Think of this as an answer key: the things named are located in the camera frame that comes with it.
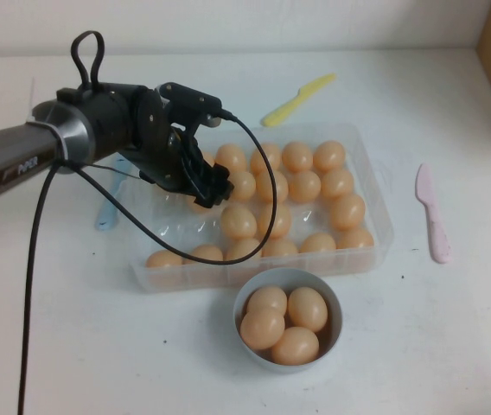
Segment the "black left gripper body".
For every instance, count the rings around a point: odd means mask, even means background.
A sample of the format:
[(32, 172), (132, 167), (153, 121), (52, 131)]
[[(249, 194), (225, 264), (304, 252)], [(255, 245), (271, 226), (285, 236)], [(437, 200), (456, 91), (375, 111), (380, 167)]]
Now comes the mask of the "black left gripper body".
[(152, 182), (172, 193), (218, 195), (216, 169), (204, 158), (194, 131), (175, 127), (141, 127), (139, 169)]

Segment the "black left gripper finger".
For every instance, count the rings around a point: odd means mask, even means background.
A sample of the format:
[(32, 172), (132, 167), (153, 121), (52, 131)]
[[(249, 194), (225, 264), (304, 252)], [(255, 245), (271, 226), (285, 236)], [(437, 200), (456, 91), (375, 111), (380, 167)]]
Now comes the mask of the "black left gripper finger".
[(227, 167), (215, 163), (212, 166), (213, 182), (212, 189), (216, 195), (230, 195), (234, 186), (229, 180), (230, 171)]
[(218, 190), (205, 190), (192, 196), (193, 203), (201, 208), (218, 207), (224, 200), (225, 194)]

